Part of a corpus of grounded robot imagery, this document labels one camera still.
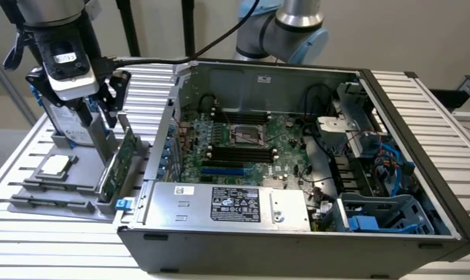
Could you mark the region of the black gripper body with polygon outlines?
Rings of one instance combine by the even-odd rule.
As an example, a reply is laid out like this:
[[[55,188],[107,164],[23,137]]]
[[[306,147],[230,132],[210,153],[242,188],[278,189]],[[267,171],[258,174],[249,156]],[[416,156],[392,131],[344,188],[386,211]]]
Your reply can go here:
[[[87,12],[23,12],[51,85],[102,85],[117,71],[102,55]]]

